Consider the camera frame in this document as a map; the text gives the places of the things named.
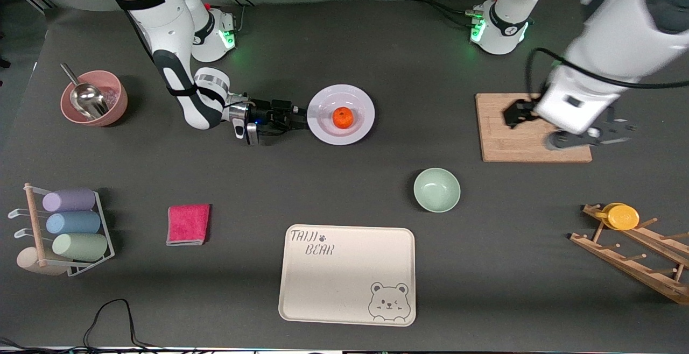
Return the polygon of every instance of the green led light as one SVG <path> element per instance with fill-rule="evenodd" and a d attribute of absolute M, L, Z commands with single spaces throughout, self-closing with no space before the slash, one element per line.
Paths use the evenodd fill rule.
<path fill-rule="evenodd" d="M 474 28 L 477 31 L 472 32 L 472 40 L 477 43 L 481 40 L 481 37 L 483 36 L 483 31 L 486 29 L 486 21 L 481 20 L 481 22 L 478 25 L 475 25 Z"/>
<path fill-rule="evenodd" d="M 529 22 L 524 25 L 524 30 L 522 31 L 522 36 L 519 37 L 519 42 L 522 42 L 524 40 L 524 37 L 526 36 L 526 29 L 529 28 Z"/>
<path fill-rule="evenodd" d="M 227 49 L 234 48 L 234 32 L 218 30 L 217 35 L 220 36 L 222 43 Z"/>

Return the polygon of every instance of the orange fruit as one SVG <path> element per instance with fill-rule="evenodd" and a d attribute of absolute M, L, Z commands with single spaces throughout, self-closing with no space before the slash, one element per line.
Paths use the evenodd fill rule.
<path fill-rule="evenodd" d="M 339 129 L 350 128 L 354 124 L 354 114 L 347 107 L 339 107 L 333 112 L 333 123 Z"/>

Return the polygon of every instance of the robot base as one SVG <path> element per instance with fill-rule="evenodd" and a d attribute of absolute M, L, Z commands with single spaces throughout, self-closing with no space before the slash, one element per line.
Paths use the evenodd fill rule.
<path fill-rule="evenodd" d="M 485 3 L 478 4 L 474 6 L 475 11 L 483 11 L 484 18 L 479 21 L 477 25 L 474 25 L 472 29 L 472 35 L 469 37 L 469 41 L 479 45 L 485 52 L 495 55 L 505 55 L 512 52 L 512 50 L 519 45 L 519 42 L 524 40 L 524 33 L 528 28 L 529 24 L 526 23 L 521 30 L 517 30 L 516 27 L 514 35 L 504 36 L 500 28 L 493 25 L 493 22 L 488 16 L 490 7 L 493 6 L 495 1 L 489 0 Z"/>
<path fill-rule="evenodd" d="M 214 62 L 235 47 L 234 17 L 219 9 L 210 9 L 215 27 L 202 45 L 192 46 L 192 56 L 199 62 Z"/>

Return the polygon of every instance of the beige tray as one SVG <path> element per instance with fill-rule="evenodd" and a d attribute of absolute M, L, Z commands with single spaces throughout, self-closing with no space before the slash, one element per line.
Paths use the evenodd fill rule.
<path fill-rule="evenodd" d="M 416 319 L 414 234 L 408 229 L 292 225 L 278 310 L 285 320 L 396 325 Z"/>

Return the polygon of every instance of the rack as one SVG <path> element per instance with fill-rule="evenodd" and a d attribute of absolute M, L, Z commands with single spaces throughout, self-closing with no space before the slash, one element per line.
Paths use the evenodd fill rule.
<path fill-rule="evenodd" d="M 106 224 L 106 217 L 103 215 L 103 205 L 101 204 L 101 197 L 97 192 L 93 192 L 96 197 L 96 207 L 98 209 L 98 214 L 101 216 L 101 228 L 99 233 L 106 237 L 108 241 L 108 248 L 103 256 L 92 263 L 79 263 L 78 261 L 59 261 L 56 259 L 46 259 L 44 241 L 52 242 L 51 238 L 43 237 L 41 233 L 41 218 L 47 218 L 51 213 L 46 211 L 39 211 L 36 208 L 36 199 L 34 194 L 46 195 L 51 193 L 50 190 L 41 189 L 39 187 L 33 187 L 30 183 L 24 184 L 24 192 L 26 192 L 26 201 L 28 209 L 15 209 L 7 214 L 9 219 L 17 218 L 19 216 L 28 216 L 31 218 L 31 229 L 24 228 L 19 229 L 15 232 L 15 238 L 19 239 L 22 237 L 33 236 L 34 244 L 36 246 L 36 252 L 39 258 L 39 266 L 44 267 L 48 265 L 57 266 L 69 266 L 67 271 L 67 276 L 72 277 L 79 275 L 80 273 L 86 272 L 96 265 L 103 263 L 104 261 L 111 259 L 115 256 L 115 250 L 113 248 L 113 242 L 110 239 L 110 231 L 108 231 L 108 225 Z"/>
<path fill-rule="evenodd" d="M 600 205 L 597 204 L 595 206 L 584 205 L 582 211 L 584 214 L 588 214 L 591 217 L 596 218 L 595 214 L 601 210 Z M 600 234 L 603 232 L 603 229 L 606 228 L 606 225 L 603 224 L 603 222 L 600 222 L 591 239 L 588 239 L 587 235 L 582 236 L 576 233 L 572 233 L 569 239 L 578 246 L 593 253 L 598 258 L 601 258 L 613 265 L 615 268 L 620 269 L 620 271 L 623 271 L 636 280 L 639 280 L 645 285 L 650 286 L 650 288 L 653 288 L 658 293 L 661 293 L 670 300 L 679 303 L 680 305 L 689 305 L 689 285 L 679 281 L 682 273 L 684 272 L 684 268 L 689 265 L 689 259 L 682 256 L 681 253 L 689 255 L 689 246 L 677 241 L 678 239 L 689 237 L 689 233 L 663 236 L 646 229 L 648 225 L 655 224 L 655 222 L 658 222 L 658 219 L 652 218 L 637 225 L 634 229 L 620 232 L 645 246 L 646 248 L 655 251 L 664 258 L 673 261 L 675 264 L 677 264 L 676 268 L 651 269 L 638 263 L 640 259 L 644 259 L 646 257 L 645 253 L 626 257 L 615 252 L 614 250 L 620 247 L 620 244 L 598 244 Z"/>

